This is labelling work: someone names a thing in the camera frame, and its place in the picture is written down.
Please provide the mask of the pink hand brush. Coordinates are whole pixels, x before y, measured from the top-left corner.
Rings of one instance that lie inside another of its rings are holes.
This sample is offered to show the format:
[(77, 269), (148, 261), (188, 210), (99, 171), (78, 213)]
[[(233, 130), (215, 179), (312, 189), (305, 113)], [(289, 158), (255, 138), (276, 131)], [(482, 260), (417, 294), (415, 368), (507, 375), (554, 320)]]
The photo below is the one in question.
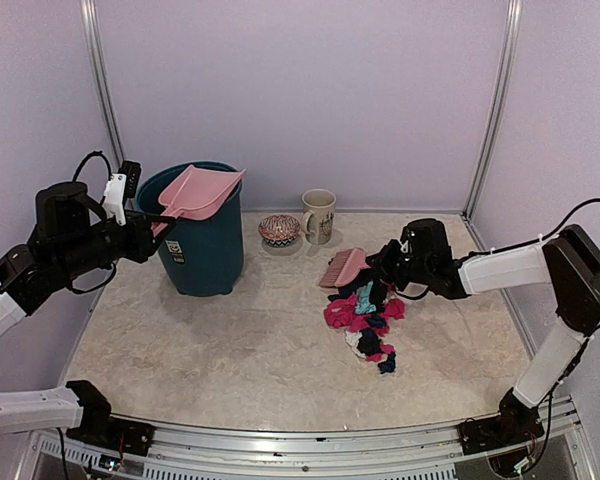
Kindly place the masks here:
[(362, 270), (369, 269), (362, 248), (340, 251), (329, 262), (318, 285), (321, 288), (341, 288), (350, 284)]

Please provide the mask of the pink dustpan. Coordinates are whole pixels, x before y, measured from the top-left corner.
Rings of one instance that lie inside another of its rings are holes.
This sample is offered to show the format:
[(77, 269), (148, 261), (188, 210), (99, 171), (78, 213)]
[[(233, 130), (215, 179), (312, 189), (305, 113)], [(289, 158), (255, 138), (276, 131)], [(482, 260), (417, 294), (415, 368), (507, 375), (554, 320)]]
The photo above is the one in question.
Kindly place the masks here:
[(206, 221), (219, 213), (240, 190), (245, 173), (213, 162), (176, 165), (146, 180), (136, 201), (152, 217), (154, 237), (166, 237), (184, 221)]

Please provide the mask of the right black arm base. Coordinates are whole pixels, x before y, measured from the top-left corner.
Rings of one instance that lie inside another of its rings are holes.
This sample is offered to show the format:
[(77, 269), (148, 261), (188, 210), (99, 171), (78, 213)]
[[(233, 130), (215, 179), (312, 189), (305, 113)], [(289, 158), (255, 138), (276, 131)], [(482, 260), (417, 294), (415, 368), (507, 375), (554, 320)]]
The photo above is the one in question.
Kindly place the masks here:
[(540, 438), (545, 434), (538, 406), (527, 407), (510, 389), (495, 415), (467, 419), (457, 426), (464, 455), (486, 452)]

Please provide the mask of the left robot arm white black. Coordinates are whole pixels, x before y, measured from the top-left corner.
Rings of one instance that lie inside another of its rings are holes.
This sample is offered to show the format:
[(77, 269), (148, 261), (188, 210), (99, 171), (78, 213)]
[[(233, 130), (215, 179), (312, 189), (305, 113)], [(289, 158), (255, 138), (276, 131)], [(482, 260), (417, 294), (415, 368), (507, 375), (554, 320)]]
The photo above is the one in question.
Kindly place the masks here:
[[(36, 224), (29, 239), (0, 259), (0, 337), (53, 294), (81, 294), (74, 282), (82, 275), (116, 273), (118, 260), (141, 264), (156, 253), (176, 220), (126, 209), (140, 173), (140, 164), (133, 161), (109, 170), (99, 200), (89, 196), (87, 184), (77, 176), (36, 194)], [(0, 393), (0, 435), (58, 428), (86, 433), (107, 445), (119, 436), (119, 427), (110, 403), (88, 381)]]

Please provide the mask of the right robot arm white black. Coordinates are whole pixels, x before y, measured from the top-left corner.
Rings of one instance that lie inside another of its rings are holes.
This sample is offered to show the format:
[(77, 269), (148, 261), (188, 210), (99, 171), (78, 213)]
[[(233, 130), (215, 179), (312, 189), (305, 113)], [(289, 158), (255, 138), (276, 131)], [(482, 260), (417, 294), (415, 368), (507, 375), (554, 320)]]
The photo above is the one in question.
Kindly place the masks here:
[(425, 218), (407, 224), (400, 238), (367, 259), (376, 277), (404, 290), (414, 283), (448, 300), (491, 290), (548, 284), (557, 320), (512, 388), (514, 404), (493, 419), (491, 433), (515, 442), (537, 407), (569, 374), (575, 359), (600, 328), (600, 249), (578, 224), (563, 219), (535, 239), (456, 259), (444, 225)]

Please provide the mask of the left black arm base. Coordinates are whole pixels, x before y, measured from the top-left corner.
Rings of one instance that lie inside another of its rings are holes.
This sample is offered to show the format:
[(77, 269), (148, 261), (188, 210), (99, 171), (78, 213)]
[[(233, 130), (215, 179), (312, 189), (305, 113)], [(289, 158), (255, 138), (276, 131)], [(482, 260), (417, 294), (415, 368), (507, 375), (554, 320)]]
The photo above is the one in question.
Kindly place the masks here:
[(109, 401), (87, 380), (68, 381), (65, 386), (77, 395), (83, 408), (80, 424), (66, 430), (70, 439), (122, 455), (148, 455), (155, 433), (153, 425), (113, 416)]

